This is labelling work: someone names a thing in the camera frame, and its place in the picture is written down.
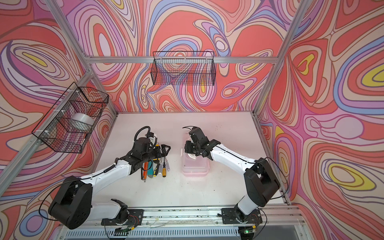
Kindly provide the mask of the red handled hex key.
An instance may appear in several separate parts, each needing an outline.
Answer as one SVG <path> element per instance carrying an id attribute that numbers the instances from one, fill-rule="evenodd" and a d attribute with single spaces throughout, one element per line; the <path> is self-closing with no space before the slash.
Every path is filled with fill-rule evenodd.
<path id="1" fill-rule="evenodd" d="M 149 166 L 148 162 L 144 163 L 144 165 L 143 165 L 143 181 L 144 181 L 144 183 L 147 180 L 148 166 Z"/>

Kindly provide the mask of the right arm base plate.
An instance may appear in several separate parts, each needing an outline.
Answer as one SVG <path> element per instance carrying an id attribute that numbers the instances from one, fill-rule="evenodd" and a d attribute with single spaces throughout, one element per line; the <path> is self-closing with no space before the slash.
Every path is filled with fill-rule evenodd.
<path id="1" fill-rule="evenodd" d="M 255 209 L 250 214 L 245 215 L 235 208 L 222 208 L 218 217 L 222 218 L 223 224 L 252 224 L 258 226 L 263 223 L 260 210 Z"/>

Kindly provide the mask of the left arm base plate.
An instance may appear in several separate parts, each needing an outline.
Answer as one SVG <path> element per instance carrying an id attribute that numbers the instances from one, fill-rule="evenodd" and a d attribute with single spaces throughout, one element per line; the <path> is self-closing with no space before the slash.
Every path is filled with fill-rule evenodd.
<path id="1" fill-rule="evenodd" d="M 101 225 L 137 227 L 142 224 L 143 215 L 143 209 L 128 209 L 119 213 L 114 219 L 102 219 Z"/>

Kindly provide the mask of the pink translucent plastic tool box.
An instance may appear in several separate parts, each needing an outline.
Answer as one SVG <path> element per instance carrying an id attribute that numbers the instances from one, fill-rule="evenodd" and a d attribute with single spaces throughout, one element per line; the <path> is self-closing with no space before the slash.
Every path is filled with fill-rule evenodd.
<path id="1" fill-rule="evenodd" d="M 183 145 L 181 148 L 182 173 L 186 177 L 204 177 L 209 173 L 209 160 L 202 156 L 195 156 L 185 152 L 186 141 L 191 141 L 188 133 L 183 135 Z"/>

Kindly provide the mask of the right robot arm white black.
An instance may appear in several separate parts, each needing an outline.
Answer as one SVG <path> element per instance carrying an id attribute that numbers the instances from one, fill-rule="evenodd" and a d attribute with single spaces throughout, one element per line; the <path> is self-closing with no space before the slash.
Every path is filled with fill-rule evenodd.
<path id="1" fill-rule="evenodd" d="M 186 126 L 190 140 L 185 143 L 185 153 L 208 158 L 243 175 L 247 193 L 234 207 L 236 219 L 244 222 L 251 213 L 266 204 L 279 191 L 281 185 L 270 163 L 242 156 L 208 137 L 201 128 Z"/>

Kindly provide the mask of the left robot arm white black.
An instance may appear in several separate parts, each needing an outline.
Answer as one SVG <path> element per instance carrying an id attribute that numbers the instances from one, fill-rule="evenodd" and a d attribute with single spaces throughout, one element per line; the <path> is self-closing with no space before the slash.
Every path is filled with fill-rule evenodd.
<path id="1" fill-rule="evenodd" d="M 150 138 L 135 140 L 133 148 L 125 156 L 116 158 L 111 166 L 81 178 L 66 178 L 49 206 L 49 215 L 70 230 L 94 220 L 126 224 L 130 213 L 125 203 L 117 199 L 97 203 L 93 197 L 112 183 L 142 169 L 144 163 L 166 157 L 170 149 L 165 144 L 157 146 Z"/>

